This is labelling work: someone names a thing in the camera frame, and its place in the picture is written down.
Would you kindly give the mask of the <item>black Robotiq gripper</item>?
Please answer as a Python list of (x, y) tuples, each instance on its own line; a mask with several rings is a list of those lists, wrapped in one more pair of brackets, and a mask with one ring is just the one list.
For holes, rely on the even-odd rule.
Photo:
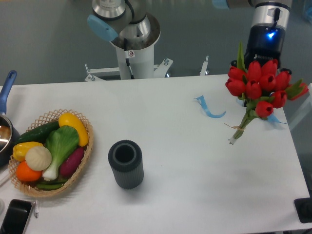
[[(285, 38), (285, 30), (283, 28), (274, 28), (269, 26), (258, 25), (253, 26), (250, 30), (244, 62), (246, 68), (254, 60), (258, 61), (263, 66), (267, 61), (276, 59), (277, 67), (281, 66), (281, 52)], [(231, 66), (237, 68), (237, 60), (231, 61)], [(280, 72), (292, 74), (291, 69), (282, 68)]]

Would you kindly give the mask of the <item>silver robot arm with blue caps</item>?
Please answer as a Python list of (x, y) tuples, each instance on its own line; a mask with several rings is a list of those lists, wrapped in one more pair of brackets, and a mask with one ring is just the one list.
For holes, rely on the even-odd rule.
[[(265, 64), (280, 59), (291, 0), (214, 0), (218, 9), (253, 7), (254, 15), (245, 52), (236, 65), (248, 68), (254, 60)], [(164, 77), (172, 61), (154, 65), (154, 45), (160, 37), (157, 19), (146, 11), (144, 0), (94, 0), (89, 28), (116, 49), (121, 79)]]

